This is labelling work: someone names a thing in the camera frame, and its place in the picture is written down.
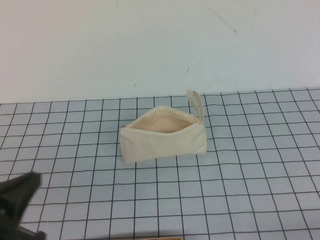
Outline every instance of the black clamp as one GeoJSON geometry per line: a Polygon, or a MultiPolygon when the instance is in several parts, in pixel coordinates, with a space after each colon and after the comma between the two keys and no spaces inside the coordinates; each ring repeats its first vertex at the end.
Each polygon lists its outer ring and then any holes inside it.
{"type": "Polygon", "coordinates": [[[42,231],[34,233],[19,227],[29,201],[41,184],[41,174],[29,172],[0,182],[0,240],[45,240],[42,231]]]}

